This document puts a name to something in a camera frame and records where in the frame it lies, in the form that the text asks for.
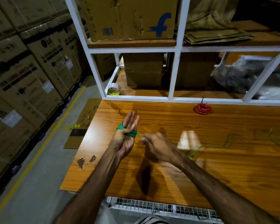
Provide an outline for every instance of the blue letter f logo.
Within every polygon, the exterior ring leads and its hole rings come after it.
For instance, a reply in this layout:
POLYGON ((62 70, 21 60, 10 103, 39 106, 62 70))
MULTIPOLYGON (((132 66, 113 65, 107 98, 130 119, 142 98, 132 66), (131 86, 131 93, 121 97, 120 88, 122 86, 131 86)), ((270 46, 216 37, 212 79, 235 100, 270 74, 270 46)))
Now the blue letter f logo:
POLYGON ((150 26, 150 31, 155 31, 156 32, 156 37, 161 37, 162 36, 162 32, 167 30, 167 26, 164 26, 165 24, 165 20, 166 19, 170 19, 171 18, 171 13, 167 12, 164 13, 159 21, 158 21, 158 25, 157 26, 150 26))

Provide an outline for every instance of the red wire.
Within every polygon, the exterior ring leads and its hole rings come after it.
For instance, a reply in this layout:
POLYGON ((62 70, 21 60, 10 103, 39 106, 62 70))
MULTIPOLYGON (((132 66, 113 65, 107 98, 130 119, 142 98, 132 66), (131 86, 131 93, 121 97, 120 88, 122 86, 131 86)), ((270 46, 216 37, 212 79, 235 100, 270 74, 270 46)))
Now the red wire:
POLYGON ((207 104, 199 103, 195 108, 194 111, 201 115, 206 115, 212 111, 212 106, 207 104))

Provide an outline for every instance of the tape roll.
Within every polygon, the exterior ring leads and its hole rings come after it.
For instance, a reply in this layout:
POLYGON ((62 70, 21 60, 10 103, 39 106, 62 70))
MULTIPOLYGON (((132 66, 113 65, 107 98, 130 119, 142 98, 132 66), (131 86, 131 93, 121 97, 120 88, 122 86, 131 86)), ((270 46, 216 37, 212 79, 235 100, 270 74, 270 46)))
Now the tape roll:
POLYGON ((120 85, 117 83, 111 83, 108 86, 108 94, 109 95, 119 95, 120 94, 120 85))

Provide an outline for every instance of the person's left hand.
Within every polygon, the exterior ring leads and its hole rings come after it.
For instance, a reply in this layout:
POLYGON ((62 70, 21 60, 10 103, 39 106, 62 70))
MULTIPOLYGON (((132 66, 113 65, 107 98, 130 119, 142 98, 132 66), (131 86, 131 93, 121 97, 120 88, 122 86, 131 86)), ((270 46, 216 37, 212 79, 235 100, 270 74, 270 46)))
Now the person's left hand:
POLYGON ((133 123, 135 115, 135 112, 129 112, 127 114, 122 122, 125 129, 118 129, 109 144, 109 148, 114 149, 114 151, 119 155, 120 160, 125 158, 134 146, 135 138, 126 134, 137 130, 140 116, 137 116, 135 122, 133 123))

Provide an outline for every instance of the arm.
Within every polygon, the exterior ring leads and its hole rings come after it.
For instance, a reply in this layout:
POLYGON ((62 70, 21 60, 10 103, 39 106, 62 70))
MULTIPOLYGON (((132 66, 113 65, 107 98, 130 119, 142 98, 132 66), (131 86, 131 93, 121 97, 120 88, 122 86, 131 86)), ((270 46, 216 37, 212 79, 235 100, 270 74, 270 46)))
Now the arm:
POLYGON ((126 135, 137 129, 140 117, 138 116, 133 123, 134 118, 135 112, 130 112, 127 115, 122 123, 125 129, 115 132, 108 149, 102 156, 97 167, 81 190, 57 216, 53 222, 54 224, 94 223, 101 202, 120 161, 130 153, 134 145, 135 138, 126 135))
POLYGON ((280 223, 272 215, 201 169, 192 159, 180 153, 161 133, 145 134, 142 141, 162 161, 180 169, 198 188, 225 224, 280 223))

